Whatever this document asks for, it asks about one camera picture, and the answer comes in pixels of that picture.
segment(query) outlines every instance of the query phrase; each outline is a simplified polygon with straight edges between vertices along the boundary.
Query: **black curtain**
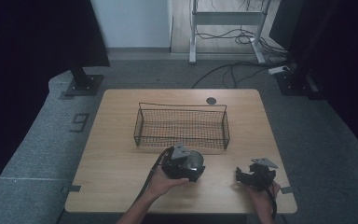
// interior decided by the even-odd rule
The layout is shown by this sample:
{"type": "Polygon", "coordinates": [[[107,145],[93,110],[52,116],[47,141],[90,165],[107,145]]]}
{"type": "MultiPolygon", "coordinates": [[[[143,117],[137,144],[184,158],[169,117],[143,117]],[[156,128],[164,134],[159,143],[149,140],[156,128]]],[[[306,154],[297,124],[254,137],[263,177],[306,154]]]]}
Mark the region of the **black curtain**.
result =
{"type": "Polygon", "coordinates": [[[109,66],[90,0],[0,1],[0,173],[68,58],[109,66]]]}

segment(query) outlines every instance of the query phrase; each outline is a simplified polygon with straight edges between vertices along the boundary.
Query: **wire basket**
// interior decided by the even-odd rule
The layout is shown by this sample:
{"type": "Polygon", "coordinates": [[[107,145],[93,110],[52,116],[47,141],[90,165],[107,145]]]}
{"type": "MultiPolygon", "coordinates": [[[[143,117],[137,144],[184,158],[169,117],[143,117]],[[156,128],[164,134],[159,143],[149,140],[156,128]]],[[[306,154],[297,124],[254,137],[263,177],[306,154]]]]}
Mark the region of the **wire basket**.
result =
{"type": "Polygon", "coordinates": [[[227,149],[227,106],[139,103],[133,137],[136,146],[227,149]]]}

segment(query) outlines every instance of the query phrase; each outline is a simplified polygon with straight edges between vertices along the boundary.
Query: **wooden tabletop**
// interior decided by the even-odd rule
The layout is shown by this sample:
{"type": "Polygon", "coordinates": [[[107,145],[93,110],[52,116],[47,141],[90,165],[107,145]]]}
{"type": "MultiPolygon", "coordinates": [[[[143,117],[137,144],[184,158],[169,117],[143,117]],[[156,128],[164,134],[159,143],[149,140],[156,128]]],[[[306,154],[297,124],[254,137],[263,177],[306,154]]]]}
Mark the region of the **wooden tabletop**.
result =
{"type": "MultiPolygon", "coordinates": [[[[171,189],[150,208],[150,213],[253,213],[235,169],[249,172],[251,159],[268,158],[278,165],[275,181],[290,183],[256,90],[108,90],[94,120],[89,140],[73,182],[68,212],[125,212],[145,182],[150,168],[166,147],[137,147],[133,138],[139,103],[207,105],[213,97],[227,106],[230,141],[221,148],[189,147],[201,152],[205,171],[196,183],[171,189]]],[[[277,197],[278,213],[294,213],[293,193],[277,197]]]]}

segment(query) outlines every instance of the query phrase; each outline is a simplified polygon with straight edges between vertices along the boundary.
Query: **forearm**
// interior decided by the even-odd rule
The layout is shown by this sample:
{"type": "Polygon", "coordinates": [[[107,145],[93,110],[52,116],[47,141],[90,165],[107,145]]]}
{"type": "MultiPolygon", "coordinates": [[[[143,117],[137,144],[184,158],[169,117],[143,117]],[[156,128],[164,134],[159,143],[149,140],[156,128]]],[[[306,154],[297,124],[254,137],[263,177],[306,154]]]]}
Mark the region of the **forearm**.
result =
{"type": "Polygon", "coordinates": [[[120,218],[117,224],[139,224],[144,219],[150,206],[158,197],[149,193],[142,195],[129,210],[120,218]]]}

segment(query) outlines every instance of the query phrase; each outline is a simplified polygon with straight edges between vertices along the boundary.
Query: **metal frame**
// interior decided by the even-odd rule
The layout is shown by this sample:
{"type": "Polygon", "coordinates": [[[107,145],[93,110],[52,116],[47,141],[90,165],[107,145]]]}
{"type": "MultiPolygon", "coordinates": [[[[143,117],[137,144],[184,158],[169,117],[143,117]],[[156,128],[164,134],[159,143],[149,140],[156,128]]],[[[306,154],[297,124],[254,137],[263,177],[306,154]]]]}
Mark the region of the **metal frame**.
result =
{"type": "Polygon", "coordinates": [[[263,11],[259,12],[206,12],[197,11],[197,1],[193,1],[193,9],[191,12],[191,37],[190,37],[190,52],[189,62],[196,63],[196,27],[197,25],[257,25],[257,32],[255,38],[251,38],[252,48],[259,63],[265,63],[266,60],[261,52],[259,43],[261,32],[266,21],[269,10],[269,3],[267,0],[263,11]]]}

